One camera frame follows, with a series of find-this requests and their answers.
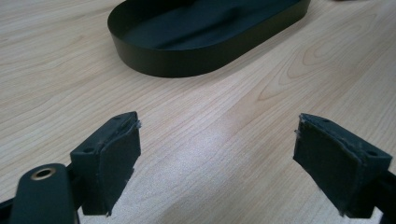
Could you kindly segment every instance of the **oval tray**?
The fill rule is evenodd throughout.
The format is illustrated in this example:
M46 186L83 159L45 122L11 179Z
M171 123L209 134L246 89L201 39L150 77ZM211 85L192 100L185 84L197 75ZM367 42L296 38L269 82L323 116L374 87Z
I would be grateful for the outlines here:
M107 21L117 52L155 77L214 71L301 19L310 0L128 0Z

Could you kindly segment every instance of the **wooden table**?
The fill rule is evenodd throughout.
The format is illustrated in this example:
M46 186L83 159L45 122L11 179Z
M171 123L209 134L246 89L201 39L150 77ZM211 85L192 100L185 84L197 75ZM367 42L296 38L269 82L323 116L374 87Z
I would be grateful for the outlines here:
M300 113L319 115L396 156L396 1L313 0L234 62L177 79L120 60L106 20L121 1L1 1L1 201L137 111L135 173L112 217L83 223L378 223L378 211L339 217L292 160L293 131Z

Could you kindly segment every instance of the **round hole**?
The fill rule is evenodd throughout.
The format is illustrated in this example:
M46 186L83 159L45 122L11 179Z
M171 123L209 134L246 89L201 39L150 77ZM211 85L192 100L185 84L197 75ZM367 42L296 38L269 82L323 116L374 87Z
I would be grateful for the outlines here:
M93 147L87 147L87 148L84 148L84 150L82 150L82 151L85 153L91 153L91 152L93 152L93 150L94 150Z
M32 174L31 178L33 180L43 180L52 176L53 174L55 174L55 172L56 170L54 168L44 168Z
M376 154L376 152L373 151L367 151L367 154L369 154L370 156L378 156L378 154Z

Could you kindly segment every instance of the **wood grain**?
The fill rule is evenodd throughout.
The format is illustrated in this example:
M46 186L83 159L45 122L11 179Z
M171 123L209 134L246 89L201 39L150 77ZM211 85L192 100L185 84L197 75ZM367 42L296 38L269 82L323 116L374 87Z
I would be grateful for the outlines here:
M106 27L120 2L0 3L1 201L24 172L69 163L105 121L137 111L134 176L112 217L83 223L378 223L378 211L340 217L291 157L300 113L396 155L395 1L313 1L234 62L177 79L120 60Z

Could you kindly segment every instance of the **black tray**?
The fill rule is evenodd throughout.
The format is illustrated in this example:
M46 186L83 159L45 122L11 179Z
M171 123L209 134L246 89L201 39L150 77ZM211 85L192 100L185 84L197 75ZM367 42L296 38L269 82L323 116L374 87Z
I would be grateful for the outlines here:
M301 19L310 0L128 0L107 21L117 52L155 77L214 71Z

